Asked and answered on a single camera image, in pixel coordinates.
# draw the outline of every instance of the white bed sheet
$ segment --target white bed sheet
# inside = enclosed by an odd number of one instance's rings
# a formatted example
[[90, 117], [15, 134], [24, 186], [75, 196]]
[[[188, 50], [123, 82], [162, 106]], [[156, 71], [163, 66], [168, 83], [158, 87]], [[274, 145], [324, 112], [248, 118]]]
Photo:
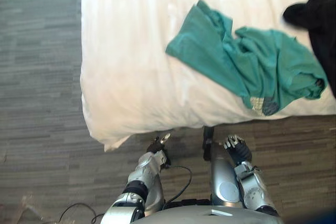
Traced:
[[[105, 149], [130, 135], [252, 119], [336, 113], [330, 87], [319, 100], [293, 101], [262, 117], [241, 98], [164, 53], [198, 0], [82, 0], [83, 114]], [[310, 47], [308, 33], [286, 25], [284, 9], [307, 0], [205, 0], [233, 18], [234, 29], [276, 28]]]

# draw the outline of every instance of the wrinkled sheet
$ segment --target wrinkled sheet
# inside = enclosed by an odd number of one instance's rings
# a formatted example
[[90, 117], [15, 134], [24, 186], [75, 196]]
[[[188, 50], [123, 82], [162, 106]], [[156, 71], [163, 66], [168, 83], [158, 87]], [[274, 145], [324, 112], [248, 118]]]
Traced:
[[[240, 97], [164, 53], [198, 0], [82, 0], [83, 114], [105, 150], [130, 135], [291, 115], [336, 114], [330, 87], [321, 99], [298, 99], [258, 116]], [[282, 12], [307, 0], [205, 0], [232, 17], [233, 29], [275, 28], [309, 47], [308, 33], [284, 23]]]

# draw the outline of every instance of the black garment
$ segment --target black garment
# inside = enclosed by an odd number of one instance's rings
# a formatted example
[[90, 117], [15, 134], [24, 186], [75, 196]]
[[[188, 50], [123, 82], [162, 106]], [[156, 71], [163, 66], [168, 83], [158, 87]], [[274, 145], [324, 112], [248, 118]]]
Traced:
[[336, 0], [308, 0], [284, 12], [286, 22], [306, 28], [311, 46], [336, 97]]

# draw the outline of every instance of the cable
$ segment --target cable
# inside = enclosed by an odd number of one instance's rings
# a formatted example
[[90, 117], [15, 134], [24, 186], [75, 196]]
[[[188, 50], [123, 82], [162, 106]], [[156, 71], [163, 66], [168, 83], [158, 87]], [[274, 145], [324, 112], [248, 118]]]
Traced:
[[85, 204], [85, 203], [81, 203], [81, 202], [79, 202], [79, 203], [75, 203], [75, 204], [72, 204], [72, 205], [70, 205], [69, 207], [67, 207], [67, 209], [65, 209], [65, 210], [62, 212], [62, 214], [61, 214], [61, 216], [59, 217], [59, 220], [58, 220], [58, 221], [48, 221], [48, 222], [44, 222], [44, 223], [42, 223], [42, 224], [58, 224], [58, 223], [61, 223], [62, 218], [63, 218], [63, 216], [65, 215], [65, 213], [66, 213], [69, 209], [71, 209], [72, 207], [74, 207], [74, 206], [84, 206], [84, 207], [86, 207], [86, 208], [88, 208], [88, 209], [91, 210], [91, 212], [93, 213], [93, 216], [94, 216], [93, 219], [91, 220], [91, 224], [95, 224], [96, 221], [97, 221], [97, 218], [100, 217], [100, 216], [103, 216], [103, 215], [104, 215], [104, 214], [98, 214], [98, 215], [97, 215], [96, 211], [95, 211], [92, 207], [90, 207], [89, 205], [87, 205], [87, 204]]
[[183, 169], [186, 169], [189, 171], [189, 174], [190, 174], [190, 178], [189, 178], [189, 181], [188, 183], [182, 188], [182, 190], [176, 194], [173, 198], [171, 198], [170, 200], [168, 200], [162, 207], [162, 210], [166, 209], [167, 205], [176, 200], [177, 198], [179, 198], [179, 196], [187, 189], [187, 187], [190, 185], [191, 183], [191, 180], [193, 178], [193, 172], [188, 168], [188, 167], [185, 167], [185, 166], [180, 166], [180, 165], [177, 165], [177, 166], [171, 166], [171, 165], [166, 165], [166, 168], [183, 168]]
[[101, 216], [104, 216], [104, 212], [102, 213], [102, 214], [98, 214], [98, 215], [96, 215], [96, 216], [94, 216], [94, 218], [91, 220], [91, 224], [95, 224], [96, 223], [96, 221], [97, 221], [97, 218], [98, 217], [101, 217]]

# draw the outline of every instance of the floor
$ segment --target floor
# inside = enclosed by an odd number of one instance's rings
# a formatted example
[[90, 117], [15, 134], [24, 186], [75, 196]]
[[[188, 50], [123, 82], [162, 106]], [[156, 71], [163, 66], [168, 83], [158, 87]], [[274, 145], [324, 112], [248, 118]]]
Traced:
[[[80, 0], [0, 0], [0, 223], [43, 223], [23, 206], [57, 220], [68, 205], [105, 211], [157, 133], [133, 136], [104, 153], [87, 131], [80, 101]], [[336, 204], [336, 116], [253, 121], [215, 128], [236, 133], [253, 151], [285, 220]], [[202, 129], [179, 129], [167, 143], [173, 164], [190, 167], [181, 198], [209, 197]], [[162, 173], [167, 198], [184, 186], [183, 170]], [[65, 218], [89, 223], [82, 207]]]

